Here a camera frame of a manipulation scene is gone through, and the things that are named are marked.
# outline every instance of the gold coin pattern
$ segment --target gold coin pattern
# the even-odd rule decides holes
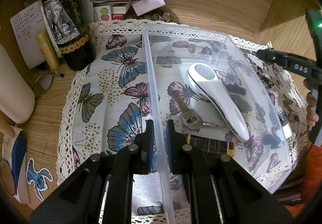
[[[98,148],[100,143],[98,138],[99,132],[100,126],[97,126],[96,123],[88,123],[82,131],[82,140],[73,144],[75,148],[77,146],[82,148],[82,152],[79,152],[79,155],[82,155],[84,160],[88,159],[94,153],[101,152]]]
[[[84,45],[88,41],[88,35],[85,34],[84,37],[80,38],[80,40],[74,42],[73,44],[70,44],[68,46],[65,46],[64,48],[59,48],[61,53],[70,53],[72,51],[75,51],[76,49],[79,49],[82,45]]]
[[[113,106],[123,95],[124,90],[122,89],[127,88],[127,86],[120,88],[119,78],[112,68],[100,71],[97,75],[99,76],[99,87],[103,97],[106,96],[108,104]]]

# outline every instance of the clear plastic container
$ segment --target clear plastic container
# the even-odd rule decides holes
[[[223,33],[167,24],[145,24],[143,28],[149,97],[167,222],[178,223],[173,205],[180,204],[181,209],[189,207],[180,176],[172,176],[168,168],[165,134],[168,119],[174,120],[177,132],[235,141],[234,160],[273,193],[291,172],[288,147],[268,92],[243,53]],[[248,125],[248,142],[238,140],[215,106],[190,88],[186,72],[196,62],[209,65],[221,79]],[[229,84],[234,85],[234,92],[228,91]],[[204,126],[198,133],[185,127],[171,90],[179,91],[188,108],[193,108],[204,121],[226,127]]]

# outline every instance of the plastic container divider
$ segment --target plastic container divider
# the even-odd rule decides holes
[[[151,100],[153,113],[159,116],[160,107],[159,107],[159,100],[158,100],[157,83],[154,75],[153,61],[152,61],[152,55],[151,55],[151,49],[150,49],[150,43],[149,43],[149,34],[145,28],[143,29],[143,40],[144,40],[144,48],[145,48],[147,67],[148,67],[149,98]],[[167,223],[176,223],[174,218],[174,209],[173,209],[173,203],[171,198],[168,162],[166,158],[165,141],[164,141],[161,120],[154,120],[153,125],[154,125],[154,132],[155,132],[155,139],[156,139],[156,146],[157,146],[157,161],[158,161],[158,168],[160,173],[164,213],[165,213]]]

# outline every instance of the person's hand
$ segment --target person's hand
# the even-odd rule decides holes
[[[309,80],[305,79],[303,81],[304,86],[309,89]],[[317,105],[317,100],[312,96],[312,93],[309,92],[306,95],[306,101],[308,103],[308,107],[306,109],[307,114],[306,114],[306,122],[308,126],[315,126],[315,123],[319,120],[318,114],[312,109],[312,107],[315,107]]]

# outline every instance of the metal key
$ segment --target metal key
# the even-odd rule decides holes
[[[207,121],[203,121],[202,122],[202,126],[208,126],[208,127],[213,127],[213,128],[225,128],[226,126],[219,126],[218,124],[216,123],[213,123],[213,122],[207,122]]]
[[[189,129],[196,130],[197,132],[200,131],[200,127],[202,126],[202,118],[197,115],[194,109],[189,109],[187,105],[183,102],[180,98],[179,93],[177,91],[171,91],[172,96],[174,97],[175,101],[179,105],[181,110],[180,117]]]

